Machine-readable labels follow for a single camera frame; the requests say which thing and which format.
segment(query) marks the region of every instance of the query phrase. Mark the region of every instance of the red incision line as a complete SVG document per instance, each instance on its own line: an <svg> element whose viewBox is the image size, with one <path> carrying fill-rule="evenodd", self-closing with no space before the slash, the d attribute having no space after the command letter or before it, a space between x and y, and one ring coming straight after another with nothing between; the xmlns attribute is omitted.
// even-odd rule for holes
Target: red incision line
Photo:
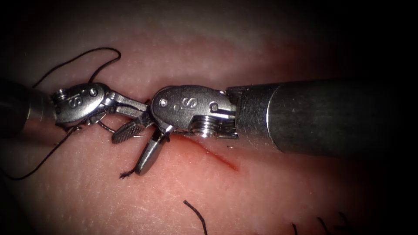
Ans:
<svg viewBox="0 0 418 235"><path fill-rule="evenodd" d="M188 143L190 143L190 144L192 144L192 145L194 145L194 146L200 147L201 149L205 150L207 154L209 154L209 155L211 155L212 157L214 157L216 160L218 160L218 161L222 162L223 164L225 164L226 166L228 166L230 169L232 169L232 170L234 170L234 171L238 172L238 167L237 167L235 164L233 164L232 162L230 162L230 161L228 161L228 160L224 159L224 158L223 158L221 155L219 155L219 154L212 153L209 149L205 148L203 145L201 145L200 143L198 143L198 142L196 142L196 141L193 141L193 140L191 140L191 139L189 139L189 138L187 138L187 137L181 136L181 135L172 135L172 136L170 136L170 139L171 139L172 141L173 141L173 140L175 140L175 141L176 141L176 140L179 140L179 141L183 141L183 142L188 142Z"/></svg>

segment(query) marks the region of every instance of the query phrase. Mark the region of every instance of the is engraving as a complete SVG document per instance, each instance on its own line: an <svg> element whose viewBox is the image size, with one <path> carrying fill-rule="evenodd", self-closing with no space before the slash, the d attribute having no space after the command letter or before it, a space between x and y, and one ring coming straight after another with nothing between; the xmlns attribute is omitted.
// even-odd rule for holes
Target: is engraving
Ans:
<svg viewBox="0 0 418 235"><path fill-rule="evenodd" d="M186 108L195 108L197 106L197 99L196 98L183 98L182 102L183 106Z"/></svg>
<svg viewBox="0 0 418 235"><path fill-rule="evenodd" d="M83 99L79 96L74 97L68 101L68 105L71 108L76 108L77 106L82 105L82 104L83 104Z"/></svg>

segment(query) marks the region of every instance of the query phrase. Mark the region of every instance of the blood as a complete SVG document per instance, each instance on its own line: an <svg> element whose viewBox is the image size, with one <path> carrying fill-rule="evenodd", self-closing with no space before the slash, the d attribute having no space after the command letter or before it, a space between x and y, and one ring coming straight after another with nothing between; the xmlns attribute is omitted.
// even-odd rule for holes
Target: blood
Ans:
<svg viewBox="0 0 418 235"><path fill-rule="evenodd" d="M239 172L239 169L238 169L238 167L237 167L236 164L234 164L234 163L226 160L223 156L221 156L219 154L213 153L212 151L210 151L209 149L205 148L203 145L201 145L200 143L198 143L198 142L196 142L194 140L191 140L191 139L189 139L187 137L184 137L184 136L181 136L181 135L176 135L176 134L170 136L170 139L171 139L171 142L173 142L173 141L174 142L175 141L181 141L183 143L188 143L188 144L194 145L196 147L199 147L202 150L204 150L206 152L206 154L208 154L211 157L215 158L216 160L218 160L219 162L221 162L225 166L229 167L230 169L232 169L232 170L234 170L236 172Z"/></svg>

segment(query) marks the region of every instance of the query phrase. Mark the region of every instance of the metal screw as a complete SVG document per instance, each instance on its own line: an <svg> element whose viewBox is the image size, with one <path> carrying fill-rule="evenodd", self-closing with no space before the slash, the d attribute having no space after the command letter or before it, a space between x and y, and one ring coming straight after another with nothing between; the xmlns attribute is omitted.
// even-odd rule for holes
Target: metal screw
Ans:
<svg viewBox="0 0 418 235"><path fill-rule="evenodd" d="M97 90L94 89L94 88L90 89L90 95L93 96L93 97L96 96L97 95Z"/></svg>
<svg viewBox="0 0 418 235"><path fill-rule="evenodd" d="M210 104L210 110L212 110L212 112L218 111L218 104L217 103Z"/></svg>
<svg viewBox="0 0 418 235"><path fill-rule="evenodd" d="M165 106L167 106L169 104L169 101L168 100L166 100L166 99L161 99L160 100L160 106L161 107L165 107Z"/></svg>

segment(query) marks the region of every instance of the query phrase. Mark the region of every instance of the cut suture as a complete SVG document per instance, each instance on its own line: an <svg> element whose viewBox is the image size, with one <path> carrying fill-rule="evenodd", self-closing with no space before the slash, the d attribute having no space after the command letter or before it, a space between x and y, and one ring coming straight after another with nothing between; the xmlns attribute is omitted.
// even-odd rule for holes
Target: cut suture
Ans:
<svg viewBox="0 0 418 235"><path fill-rule="evenodd" d="M48 75L50 75L52 72L54 72L55 70L57 70L58 68L61 68L61 67L63 67L64 65L66 65L66 64L69 64L69 63L71 63L71 62L73 62L74 60L76 60L76 59L78 59L78 58L80 58L80 57L82 57L82 56L84 56L84 55L86 55L86 54L88 54L88 53L91 53L91 52L94 52L94 51L98 51L98 50L111 50L111 51L114 51L114 52L116 52L117 54L118 54L118 56L116 57L116 58L114 58L114 59L112 59L112 60L110 60L110 61L108 61L108 62L106 62L106 63L104 63L103 65L101 65L98 69L96 69L96 71L93 73L93 75L90 77L90 79L88 80L88 83L92 83L93 81L94 81L94 79L96 78L96 76L97 76L97 74L102 70L102 69L104 69L105 67L107 67L108 65L110 65L110 64L112 64L112 63L114 63L114 62L116 62L116 61L118 61L120 58L121 58L121 52L120 51L118 51L117 49L114 49L114 48L111 48L111 47L99 47L99 48L95 48L95 49L91 49L91 50L88 50L88 51L86 51L86 52L83 52L83 53L81 53L80 55L78 55L78 56L76 56L76 57L74 57L74 58L72 58L72 59L70 59L70 60L68 60L68 61L65 61L65 62L63 62L63 63L61 63L61 64L59 64L59 65L57 65L57 66L55 66L55 67L53 67L52 69L50 69L44 76L42 76L40 79L39 79L39 81L37 81L35 84L33 84L32 85L32 88L35 88L36 86L38 86ZM91 113L91 114L89 114L86 118L84 118L83 120L81 120L77 125L75 125L73 128L71 128L70 129L70 131L67 133L67 135L65 135L65 137L57 144L57 145L55 145L54 146L54 148L47 154L47 156L46 157L44 157L44 159L38 164L38 166L36 166L35 167L35 169L33 169L33 170L31 170L29 173L27 173L27 174L25 174L24 176L21 176L21 177L13 177L13 176L11 176L11 175L9 175L8 173L6 173L3 169L1 169L0 168L0 172L1 172L1 174L3 174L4 176L6 176L7 178L9 178L10 180L23 180L23 179L25 179L25 178L27 178L27 177L29 177L29 176L31 176L33 173L35 173L41 166L42 166L42 164L44 164L44 162L68 139L68 137L70 137L70 135L72 134L72 133L74 133L74 131L76 131L77 129L78 129L78 127L80 126L80 125L82 125L82 124L84 124L89 118L91 118L91 117L93 117L93 116L95 116L95 115L97 115L97 114L99 114L99 113L103 113L103 112L107 112L107 111L109 111L110 109L112 109L112 108L114 108L114 107L109 107L109 108L106 108L106 109L103 109L103 110L100 110L100 111L97 111L97 112L93 112L93 113Z"/></svg>
<svg viewBox="0 0 418 235"><path fill-rule="evenodd" d="M293 223L292 223L292 227L293 227L293 231L295 232L295 235L297 235L296 224L293 224Z"/></svg>
<svg viewBox="0 0 418 235"><path fill-rule="evenodd" d="M200 221L202 222L202 226L203 226L203 233L205 234L205 235L208 235L208 231L206 230L206 223L205 223L205 219L202 217L202 215L200 214L200 212L196 209L196 208L194 208L192 205L190 205L190 203L188 203L186 200L184 200L183 201L183 203L184 204L186 204L188 207L190 207L190 209L192 209L195 213L196 213L196 215L197 215L197 217L200 219Z"/></svg>
<svg viewBox="0 0 418 235"><path fill-rule="evenodd" d="M356 233L354 232L354 229L351 227L350 223L348 223L348 220L345 217L345 215L342 212L339 212L338 214L343 219L344 226L336 225L336 226L334 226L334 229L335 230L347 231L349 234L355 235Z"/></svg>
<svg viewBox="0 0 418 235"><path fill-rule="evenodd" d="M325 234L326 235L333 235L330 231L328 231L328 228L327 228L327 226L325 225L325 222L321 219L321 217L317 217L317 219L319 220L319 222L321 223L321 225L322 225L322 227L323 227L323 229L324 229L324 231L325 231Z"/></svg>
<svg viewBox="0 0 418 235"><path fill-rule="evenodd" d="M119 179L124 179L125 177L129 177L129 176L131 176L131 175L132 175L132 173L134 173L134 171L135 171L135 168L134 168L134 169L132 169L132 170L130 170L130 171L125 171L125 172L123 172L123 173L120 173L120 174L119 174Z"/></svg>
<svg viewBox="0 0 418 235"><path fill-rule="evenodd" d="M356 233L354 232L354 229L348 223L348 220L345 217L345 215L342 212L339 212L338 214L343 219L345 225L344 226L336 225L336 226L334 226L334 229L338 230L338 231L344 231L344 234L346 234L346 232L348 232L349 234L356 235ZM323 221L323 219L321 217L317 217L317 219L321 223L322 228L324 229L324 232L325 232L324 234L325 235L335 235L334 233L331 233L328 230L327 226L325 225L325 222ZM296 224L292 223L292 227L293 227L294 234L297 235Z"/></svg>

